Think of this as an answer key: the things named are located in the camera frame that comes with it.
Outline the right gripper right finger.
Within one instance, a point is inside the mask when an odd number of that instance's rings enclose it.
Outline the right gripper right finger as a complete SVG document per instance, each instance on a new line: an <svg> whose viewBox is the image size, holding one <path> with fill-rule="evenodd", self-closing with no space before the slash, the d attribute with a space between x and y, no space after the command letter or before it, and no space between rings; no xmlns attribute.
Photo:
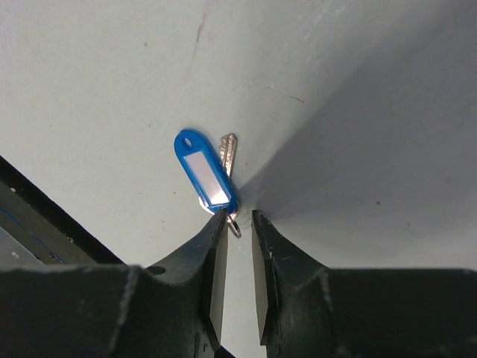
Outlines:
<svg viewBox="0 0 477 358"><path fill-rule="evenodd" d="M474 357L476 273L328 268L252 212L259 341L269 357Z"/></svg>

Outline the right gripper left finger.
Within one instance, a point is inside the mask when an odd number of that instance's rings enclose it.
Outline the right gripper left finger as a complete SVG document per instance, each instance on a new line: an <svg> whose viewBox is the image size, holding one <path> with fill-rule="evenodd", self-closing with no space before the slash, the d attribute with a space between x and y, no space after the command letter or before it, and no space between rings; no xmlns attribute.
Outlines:
<svg viewBox="0 0 477 358"><path fill-rule="evenodd" d="M220 348L225 212L156 264L1 270L3 357L213 357Z"/></svg>

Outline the key with blue white tag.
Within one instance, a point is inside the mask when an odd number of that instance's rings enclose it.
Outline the key with blue white tag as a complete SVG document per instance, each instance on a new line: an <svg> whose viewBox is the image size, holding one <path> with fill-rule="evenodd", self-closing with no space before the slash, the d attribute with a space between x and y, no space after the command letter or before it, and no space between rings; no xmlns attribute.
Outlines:
<svg viewBox="0 0 477 358"><path fill-rule="evenodd" d="M236 238L241 230L236 222L239 213L239 195L232 173L236 158L238 139L227 134L214 149L208 138L199 131L184 129L174 139L174 153L198 194L201 207L214 215L226 211L227 224Z"/></svg>

